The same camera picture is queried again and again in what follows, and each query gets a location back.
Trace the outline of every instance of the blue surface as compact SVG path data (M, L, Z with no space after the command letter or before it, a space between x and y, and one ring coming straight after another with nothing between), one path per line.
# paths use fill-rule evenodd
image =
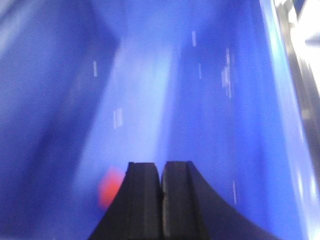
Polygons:
M165 161L191 160L247 218L282 239L307 239L269 8L40 2L16 1L0 24L10 36L0 43L1 237L85 239L104 214L98 188L108 169L155 162L161 172Z

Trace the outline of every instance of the white line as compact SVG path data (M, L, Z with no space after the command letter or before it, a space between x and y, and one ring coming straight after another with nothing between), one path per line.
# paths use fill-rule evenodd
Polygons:
M122 126L124 123L123 115L122 115L122 108L118 108L116 110L116 121L117 121L117 124L116 124L117 127Z
M197 35L196 35L196 31L192 31L192 46L194 46L194 47L197 46Z
M236 194L236 183L235 183L235 180L232 181L232 190L233 190L234 205L237 205L237 194Z
M201 63L198 63L198 70L199 70L199 79L202 79L202 68L201 68Z
M93 76L97 77L98 72L97 72L97 61L93 61Z

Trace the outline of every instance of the black rubber pad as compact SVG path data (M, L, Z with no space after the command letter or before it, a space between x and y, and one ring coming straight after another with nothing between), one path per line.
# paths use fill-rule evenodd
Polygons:
M169 161L166 163L162 175L162 191L164 239L199 239L186 162Z

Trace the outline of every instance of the white marking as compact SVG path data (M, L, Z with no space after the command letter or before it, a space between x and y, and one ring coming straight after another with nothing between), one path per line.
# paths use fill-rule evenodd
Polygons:
M226 60L226 65L230 66L230 49L229 48L225 50L225 60Z
M93 76L96 78L98 76L97 72L97 61L93 61Z
M230 50L225 50L225 61L226 65L221 71L222 88L225 89L225 94L229 99L232 97L231 91L231 76L230 76Z
M197 46L197 35L196 35L196 31L192 31L192 46L194 46L194 47Z
M122 115L122 108L118 108L116 110L116 125L117 127L121 127L124 123L123 121L123 115Z
M233 190L233 201L234 201L234 205L237 205L237 193L236 193L236 183L235 183L235 180L232 181L232 190Z
M302 176L301 173L298 172L298 187L299 187L299 193L300 193L300 197L302 198L304 196L304 185L302 182Z
M179 58L181 58L181 44L180 43L179 43L178 49L179 49Z
M113 128L117 129L124 124L122 108L113 111Z
M201 68L201 63L198 63L198 70L199 70L199 79L202 79L202 68Z
M113 128L117 129L117 112L113 111Z

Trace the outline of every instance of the red object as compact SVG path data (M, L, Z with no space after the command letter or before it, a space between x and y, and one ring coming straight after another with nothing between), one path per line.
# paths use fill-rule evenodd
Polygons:
M115 199L122 181L124 173L116 168L109 168L99 185L99 206L106 210Z

